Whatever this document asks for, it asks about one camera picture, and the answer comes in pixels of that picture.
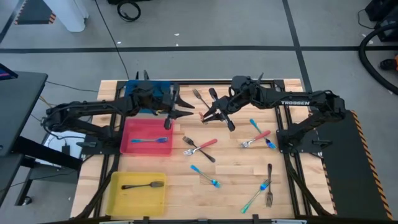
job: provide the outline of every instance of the yellow tray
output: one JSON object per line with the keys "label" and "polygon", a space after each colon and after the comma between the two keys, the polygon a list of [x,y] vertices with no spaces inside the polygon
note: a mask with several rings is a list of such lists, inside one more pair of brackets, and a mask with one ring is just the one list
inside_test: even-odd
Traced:
{"label": "yellow tray", "polygon": [[[164,187],[137,187],[122,190],[122,185],[164,181]],[[115,216],[161,216],[164,212],[166,175],[151,172],[114,172],[105,213]]]}

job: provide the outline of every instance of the gray floor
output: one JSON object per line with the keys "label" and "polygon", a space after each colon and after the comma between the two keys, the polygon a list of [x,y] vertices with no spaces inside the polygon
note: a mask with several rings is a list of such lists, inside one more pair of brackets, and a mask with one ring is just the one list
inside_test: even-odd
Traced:
{"label": "gray floor", "polygon": [[[111,48],[112,40],[92,0],[82,0],[90,14],[86,29],[70,33],[60,21],[52,25],[12,25],[1,49]],[[98,0],[118,47],[175,47],[265,45],[293,46],[281,0],[153,0],[140,2],[142,17],[127,23],[116,7]],[[358,46],[370,30],[357,23],[357,12],[369,0],[289,0],[301,46]],[[0,30],[14,10],[16,0],[0,2]],[[369,26],[365,14],[361,21]],[[371,45],[389,45],[373,39]],[[368,52],[374,65],[395,52]],[[225,50],[184,52],[122,52],[130,77],[146,69],[151,78],[231,78],[234,75],[264,78],[301,78],[294,51]],[[368,139],[377,171],[393,215],[398,217],[396,193],[396,126],[398,97],[376,83],[365,71],[357,52],[303,52],[314,90],[331,89],[356,110]],[[43,72],[49,81],[97,90],[100,80],[126,79],[116,52],[0,54],[0,62],[13,70]],[[383,73],[398,85],[396,73]],[[75,91],[47,84],[42,96],[50,103],[95,100],[96,93]],[[46,105],[38,102],[33,115],[44,115]],[[30,118],[22,135],[41,142],[44,131]],[[26,170],[20,170],[20,182]],[[29,195],[34,204],[13,206],[19,187],[14,187],[0,208],[2,223],[40,223],[68,218],[76,185],[35,181]]]}

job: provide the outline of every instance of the wooden table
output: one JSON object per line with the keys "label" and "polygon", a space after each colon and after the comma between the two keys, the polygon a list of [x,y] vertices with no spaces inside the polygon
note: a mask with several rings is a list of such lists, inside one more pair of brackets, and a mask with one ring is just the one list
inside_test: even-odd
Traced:
{"label": "wooden table", "polygon": [[[284,81],[286,91],[303,90],[299,79]],[[98,100],[113,100],[116,84],[117,80],[103,80],[99,88]],[[209,87],[214,87],[219,97],[228,94],[228,85],[182,85],[180,87],[181,98],[195,106],[193,110],[195,114],[175,121],[174,148],[170,157],[121,156],[118,171],[163,172],[167,175],[165,213],[161,217],[151,217],[150,219],[241,219],[251,218],[252,214],[258,214],[259,218],[293,218],[294,213],[282,154],[278,150],[266,148],[264,141],[257,141],[248,149],[239,147],[239,143],[258,134],[250,124],[250,118],[253,118],[262,130],[271,130],[272,133],[268,138],[277,143],[275,130],[278,127],[275,110],[259,110],[251,105],[245,106],[241,111],[230,116],[236,126],[236,130],[233,132],[229,132],[226,124],[222,122],[214,121],[204,125],[199,120],[198,112],[205,112],[206,106],[195,98],[192,89],[196,88],[202,94],[203,99],[211,103],[212,99],[208,94]],[[300,122],[308,116],[306,107],[291,106],[290,110],[293,122]],[[286,128],[287,123],[284,116],[283,118]],[[93,123],[104,126],[109,124],[109,120],[110,115],[94,116]],[[202,154],[184,156],[182,152],[189,149],[190,146],[182,141],[183,136],[192,138],[198,144],[217,138],[216,144],[206,148],[206,152],[215,157],[216,162],[211,163]],[[326,210],[334,213],[321,160],[309,154],[302,154],[301,160],[307,187]],[[102,162],[103,156],[93,156],[83,164],[71,217],[78,215],[96,192]],[[255,194],[259,184],[267,178],[268,163],[273,165],[274,202],[272,208],[266,208],[265,194],[262,193],[248,212],[242,214],[240,209]],[[206,182],[191,170],[191,164],[221,182],[222,188],[216,189]],[[298,187],[296,189],[300,211],[304,214],[301,193]],[[104,215],[106,209],[108,190],[104,193],[101,215]],[[142,217],[128,218],[142,220]]]}

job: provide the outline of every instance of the black floor stripe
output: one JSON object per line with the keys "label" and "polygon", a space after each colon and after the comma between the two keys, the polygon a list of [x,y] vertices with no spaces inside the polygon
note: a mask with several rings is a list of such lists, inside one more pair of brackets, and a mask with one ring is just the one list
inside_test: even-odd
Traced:
{"label": "black floor stripe", "polygon": [[[186,52],[186,51],[293,51],[293,46],[187,46],[187,47],[120,47],[119,52]],[[0,53],[95,53],[116,52],[114,47],[100,48],[60,48],[60,49],[0,49]]]}
{"label": "black floor stripe", "polygon": [[[197,52],[197,51],[358,51],[359,47],[353,46],[187,46],[187,47],[120,47],[120,52]],[[398,46],[370,46],[366,50],[398,50]],[[116,52],[113,47],[97,48],[59,48],[59,49],[0,49],[0,54],[41,54],[41,53],[107,53]]]}
{"label": "black floor stripe", "polygon": [[[358,51],[359,46],[314,46],[301,47],[302,51]],[[367,46],[366,50],[398,50],[398,45],[392,46]]]}
{"label": "black floor stripe", "polygon": [[310,77],[308,76],[307,68],[305,66],[303,52],[301,51],[299,37],[297,36],[296,33],[296,28],[294,26],[292,12],[290,11],[289,3],[287,2],[287,0],[282,0],[282,2],[286,13],[290,34],[292,35],[293,45],[296,51],[296,56],[297,56],[298,65],[300,67],[301,76],[303,77],[305,91],[312,91]]}
{"label": "black floor stripe", "polygon": [[1,44],[2,40],[4,39],[4,37],[6,36],[8,29],[10,29],[12,22],[14,22],[15,17],[18,15],[18,12],[22,6],[22,3],[24,3],[24,0],[18,1],[17,6],[14,8],[14,11],[12,12],[11,16],[8,18],[7,23],[4,26],[4,28],[2,29],[2,31],[0,33],[0,44]]}

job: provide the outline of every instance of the black hose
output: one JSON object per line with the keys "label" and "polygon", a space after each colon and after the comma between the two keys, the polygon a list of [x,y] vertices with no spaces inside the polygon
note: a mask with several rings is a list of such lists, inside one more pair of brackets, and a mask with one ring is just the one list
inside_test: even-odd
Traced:
{"label": "black hose", "polygon": [[[132,6],[134,6],[137,10],[138,10],[138,15],[136,17],[129,17],[127,15],[127,13],[123,12],[121,10],[121,7],[124,4],[131,4]],[[122,20],[126,21],[126,22],[134,22],[136,21],[140,16],[141,16],[141,8],[137,5],[137,3],[135,3],[133,0],[125,0],[125,1],[121,1],[118,4],[118,14],[120,16],[120,18],[122,18]]]}
{"label": "black hose", "polygon": [[374,69],[374,67],[371,65],[369,62],[366,53],[365,53],[365,48],[368,42],[376,36],[378,33],[384,32],[386,30],[391,30],[391,29],[398,29],[398,24],[390,24],[384,27],[380,27],[374,31],[372,31],[370,34],[368,34],[361,42],[361,45],[359,46],[359,59],[365,69],[371,74],[371,76],[378,81],[382,86],[393,92],[394,94],[398,95],[398,87],[395,85],[391,84],[389,81],[387,81],[385,78],[383,78],[380,73]]}

